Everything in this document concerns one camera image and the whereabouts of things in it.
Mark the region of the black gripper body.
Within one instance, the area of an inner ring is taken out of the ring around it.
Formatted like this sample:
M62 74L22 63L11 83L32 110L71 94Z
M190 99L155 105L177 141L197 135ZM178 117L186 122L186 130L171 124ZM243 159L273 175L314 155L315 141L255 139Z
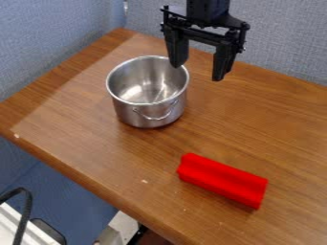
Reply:
M230 14L230 0L187 0L185 7L164 5L164 40L190 39L206 44L245 44L251 25Z

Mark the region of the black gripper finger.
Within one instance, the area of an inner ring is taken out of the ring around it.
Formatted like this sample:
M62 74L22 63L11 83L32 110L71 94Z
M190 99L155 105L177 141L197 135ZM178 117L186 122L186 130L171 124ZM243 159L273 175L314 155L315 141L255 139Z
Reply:
M170 63L174 68L179 68L190 57L190 40L181 30L167 25L163 26L163 35Z
M221 44L214 54L214 71L213 80L221 81L225 75L231 71L234 60L237 57L238 47L233 43Z

